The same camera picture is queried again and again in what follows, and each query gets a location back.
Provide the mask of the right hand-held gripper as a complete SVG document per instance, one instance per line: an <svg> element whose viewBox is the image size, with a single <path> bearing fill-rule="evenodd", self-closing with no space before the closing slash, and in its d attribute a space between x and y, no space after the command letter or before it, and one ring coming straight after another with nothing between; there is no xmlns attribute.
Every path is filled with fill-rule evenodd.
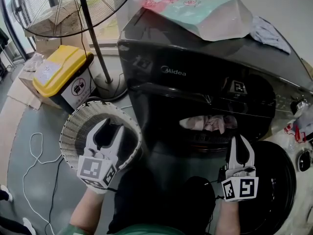
<svg viewBox="0 0 313 235"><path fill-rule="evenodd" d="M257 196L259 177L254 167L255 153L247 139L240 135L240 162L242 168L236 168L236 137L233 136L226 155L226 179L222 181L224 200L239 202L254 199Z"/></svg>

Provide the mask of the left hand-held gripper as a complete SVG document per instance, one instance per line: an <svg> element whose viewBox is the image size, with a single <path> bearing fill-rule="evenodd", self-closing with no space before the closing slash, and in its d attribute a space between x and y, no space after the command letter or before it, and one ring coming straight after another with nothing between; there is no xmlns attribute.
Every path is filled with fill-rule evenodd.
<svg viewBox="0 0 313 235"><path fill-rule="evenodd" d="M97 123L88 133L84 154L79 156L77 177L82 180L89 189L97 194L105 194L108 191L117 190L110 184L118 172L118 152L124 136L124 125L109 125L105 132L104 144L100 145L95 140L98 134L110 123L106 118Z"/></svg>

